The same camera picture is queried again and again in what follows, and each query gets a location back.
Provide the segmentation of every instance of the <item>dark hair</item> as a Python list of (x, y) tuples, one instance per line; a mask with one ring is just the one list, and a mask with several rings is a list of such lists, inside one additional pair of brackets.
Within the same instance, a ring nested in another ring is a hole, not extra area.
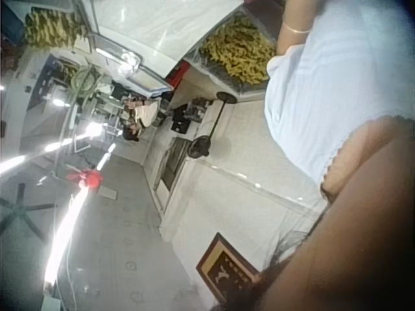
[(123, 137), (126, 141), (139, 141), (137, 134), (134, 135), (127, 125), (123, 127)]

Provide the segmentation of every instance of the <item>skin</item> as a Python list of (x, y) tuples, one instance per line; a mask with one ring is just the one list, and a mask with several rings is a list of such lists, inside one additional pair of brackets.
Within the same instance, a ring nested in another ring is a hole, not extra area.
[(408, 133), (367, 160), (259, 309), (413, 307), (406, 302), (414, 293), (414, 155)]
[[(284, 20), (290, 28), (300, 31), (311, 29), (322, 0), (288, 0), (285, 5)], [(277, 41), (277, 55), (284, 55), (291, 45), (305, 43), (308, 34), (298, 34), (281, 26)]]

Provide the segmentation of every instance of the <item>picture frame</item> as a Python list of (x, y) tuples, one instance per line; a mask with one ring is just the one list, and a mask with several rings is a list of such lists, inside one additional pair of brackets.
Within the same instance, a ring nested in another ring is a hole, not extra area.
[(196, 270), (220, 302), (258, 280), (258, 271), (220, 233), (217, 233)]

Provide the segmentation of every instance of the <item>white wall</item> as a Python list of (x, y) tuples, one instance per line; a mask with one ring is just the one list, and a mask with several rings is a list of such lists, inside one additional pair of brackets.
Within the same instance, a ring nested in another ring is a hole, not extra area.
[[(226, 107), (211, 155), (187, 160), (161, 223), (206, 307), (215, 300), (196, 265), (217, 232), (262, 270), (278, 239), (293, 229), (308, 231), (325, 206), (318, 187), (272, 140), (263, 105)], [(207, 114), (210, 125), (219, 108), (216, 102)], [(209, 127), (202, 124), (201, 132)]]

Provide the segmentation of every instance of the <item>ceiling light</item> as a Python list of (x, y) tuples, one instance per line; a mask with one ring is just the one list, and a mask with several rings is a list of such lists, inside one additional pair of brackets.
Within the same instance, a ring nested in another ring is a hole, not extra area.
[(110, 154), (108, 152), (106, 154), (104, 154), (101, 161), (99, 161), (99, 163), (97, 165), (97, 170), (102, 170), (106, 160), (108, 160), (109, 157), (110, 157)]
[(55, 106), (58, 106), (58, 107), (64, 107), (65, 106), (65, 102), (61, 99), (55, 98), (52, 102)]
[(87, 138), (87, 137), (88, 137), (88, 134), (85, 133), (85, 134), (78, 135), (75, 139), (79, 141), (79, 140)]
[(51, 152), (51, 151), (55, 151), (55, 150), (58, 150), (59, 148), (60, 148), (60, 143), (59, 142), (57, 142), (57, 143), (52, 143), (52, 144), (48, 144), (46, 147), (45, 147), (45, 151), (46, 152)]
[(114, 143), (114, 144), (112, 144), (112, 145), (109, 147), (108, 152), (109, 152), (109, 153), (111, 153), (111, 152), (113, 152), (113, 151), (114, 151), (114, 149), (115, 149), (115, 143)]
[(101, 49), (99, 49), (99, 48), (96, 48), (95, 49), (99, 54), (101, 54), (101, 55), (104, 55), (105, 57), (107, 57), (107, 58), (109, 58), (109, 59), (111, 59), (111, 60), (115, 60), (116, 62), (119, 62), (120, 60), (118, 59), (118, 58), (116, 58), (114, 55), (112, 55), (112, 54), (110, 54), (110, 53), (108, 53), (108, 52), (106, 52), (106, 51), (104, 51), (104, 50), (101, 50)]
[(73, 201), (69, 203), (67, 214), (62, 220), (62, 223), (60, 224), (56, 235), (54, 236), (51, 256), (47, 262), (45, 272), (45, 281), (50, 283), (52, 286), (54, 285), (58, 276), (60, 262), (64, 256), (65, 249), (69, 243), (69, 239), (72, 236), (73, 228), (77, 222), (79, 212), (84, 205), (88, 195), (88, 190), (88, 187), (82, 187)]
[(86, 134), (90, 137), (97, 137), (102, 133), (102, 124), (91, 122), (86, 127)]
[(67, 144), (71, 144), (71, 143), (72, 143), (72, 138), (65, 138), (65, 139), (62, 141), (61, 146), (66, 146)]
[(237, 175), (238, 175), (239, 177), (242, 177), (243, 179), (248, 179), (248, 176), (246, 176), (246, 175), (244, 175), (244, 174), (238, 173)]
[(4, 172), (6, 172), (7, 170), (10, 170), (12, 167), (16, 167), (19, 164), (22, 164), (25, 160), (25, 156), (24, 155), (20, 155), (18, 157), (14, 157), (10, 160), (4, 161), (0, 163), (0, 175)]

